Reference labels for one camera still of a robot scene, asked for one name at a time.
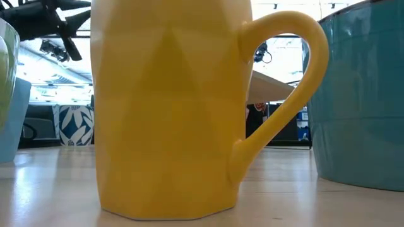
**teal mug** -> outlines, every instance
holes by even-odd
[[[0,19],[0,130],[7,119],[14,92],[20,36],[3,19]]]

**faceted ceramic mug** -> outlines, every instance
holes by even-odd
[[[306,39],[300,85],[248,139],[256,48]],[[195,219],[235,206],[260,150],[307,103],[328,63],[321,27],[285,11],[252,20],[250,0],[94,0],[91,34],[100,203],[132,219]]]
[[[0,130],[7,119],[13,96],[19,48],[20,36],[17,31],[0,19]]]

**ceiling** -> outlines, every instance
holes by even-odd
[[[18,5],[18,0],[10,0],[10,2],[14,6]],[[360,2],[360,0],[251,0],[254,19],[277,11],[295,10],[306,13],[315,20],[320,20],[339,9],[357,2]],[[62,15],[65,17],[72,16],[86,10],[88,10],[88,8],[63,11]],[[90,20],[86,21],[79,29],[77,35],[84,37],[90,35]],[[75,83],[90,84],[92,82],[89,38],[73,39],[83,60],[77,62],[69,61],[62,64],[57,63],[51,56],[44,55],[39,51],[42,40],[50,40],[52,43],[63,47],[62,41],[59,38],[38,38],[22,42],[21,46],[31,54],[39,56],[41,60],[56,65],[57,67],[52,67],[54,70],[59,68],[64,75],[69,74],[69,80],[73,80]],[[255,63],[254,70],[283,81],[284,83],[300,80],[302,77],[302,40],[300,38],[272,38],[267,43],[268,52],[271,54],[272,59],[270,55],[267,54],[264,61],[270,61],[270,63]]]

